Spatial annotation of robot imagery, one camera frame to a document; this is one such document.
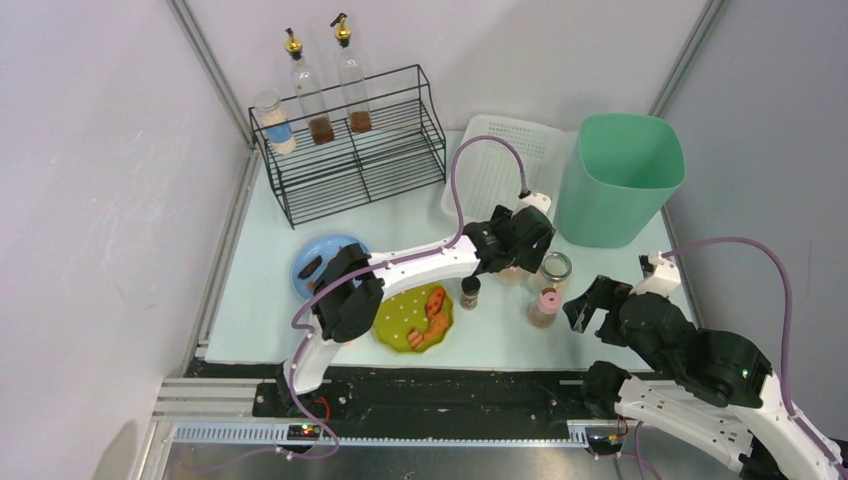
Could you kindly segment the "pink lid spice bottle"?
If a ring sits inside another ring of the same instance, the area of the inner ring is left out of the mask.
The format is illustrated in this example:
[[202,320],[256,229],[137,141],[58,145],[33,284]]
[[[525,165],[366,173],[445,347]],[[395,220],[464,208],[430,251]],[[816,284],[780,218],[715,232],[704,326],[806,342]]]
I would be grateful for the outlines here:
[[548,328],[555,322],[562,305],[562,295],[555,288],[545,288],[528,305],[528,322],[536,328]]

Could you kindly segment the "glass jar beige powder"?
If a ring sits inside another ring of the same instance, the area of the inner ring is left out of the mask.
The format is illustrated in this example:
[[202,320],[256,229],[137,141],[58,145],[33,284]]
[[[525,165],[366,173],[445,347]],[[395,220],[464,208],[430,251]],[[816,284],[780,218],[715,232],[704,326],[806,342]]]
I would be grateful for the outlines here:
[[505,285],[520,285],[527,280],[529,273],[519,266],[507,267],[495,275]]

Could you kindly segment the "oil bottle gold spout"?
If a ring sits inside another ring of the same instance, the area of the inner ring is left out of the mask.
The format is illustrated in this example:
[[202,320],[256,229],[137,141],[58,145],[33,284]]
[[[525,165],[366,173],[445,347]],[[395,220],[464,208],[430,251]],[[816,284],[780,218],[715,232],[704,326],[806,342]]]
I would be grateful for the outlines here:
[[328,116],[321,84],[314,68],[303,54],[303,44],[286,28],[285,50],[292,60],[291,80],[313,142],[323,145],[332,142],[335,134]]
[[366,133],[372,129],[371,111],[365,86],[364,69],[352,47],[352,30],[347,26],[348,16],[340,12],[330,23],[340,47],[337,74],[353,133]]

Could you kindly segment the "blue label spice jar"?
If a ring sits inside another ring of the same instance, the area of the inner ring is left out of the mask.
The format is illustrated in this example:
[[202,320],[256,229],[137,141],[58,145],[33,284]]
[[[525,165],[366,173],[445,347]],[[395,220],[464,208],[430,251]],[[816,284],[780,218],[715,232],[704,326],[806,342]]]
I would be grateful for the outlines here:
[[288,155],[297,147],[288,116],[282,107],[280,97],[273,91],[265,90],[254,96],[254,113],[272,149],[279,155]]

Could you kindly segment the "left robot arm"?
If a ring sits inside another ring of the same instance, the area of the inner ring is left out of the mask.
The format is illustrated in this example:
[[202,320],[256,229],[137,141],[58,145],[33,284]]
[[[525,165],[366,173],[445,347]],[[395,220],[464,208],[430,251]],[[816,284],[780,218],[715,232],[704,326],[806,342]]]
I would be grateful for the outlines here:
[[292,328],[305,336],[282,364],[284,385],[293,396],[316,390],[340,348],[372,327],[385,299],[428,283],[511,267],[534,273],[554,236],[551,220],[538,208],[513,212],[499,206],[491,219],[419,247],[389,253],[366,253],[357,244],[342,248],[292,318]]

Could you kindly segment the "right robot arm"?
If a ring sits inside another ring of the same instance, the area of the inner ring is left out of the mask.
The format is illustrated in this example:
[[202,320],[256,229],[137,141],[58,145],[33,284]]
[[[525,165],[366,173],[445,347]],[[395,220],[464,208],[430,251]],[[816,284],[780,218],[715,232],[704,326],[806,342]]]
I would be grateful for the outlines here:
[[596,332],[602,342],[633,350],[693,397],[675,400],[598,360],[580,388],[595,417],[642,421],[699,448],[742,479],[846,478],[846,453],[783,399],[779,377],[750,340],[699,329],[668,298],[637,293],[605,276],[562,310],[578,332],[596,310],[605,311]]

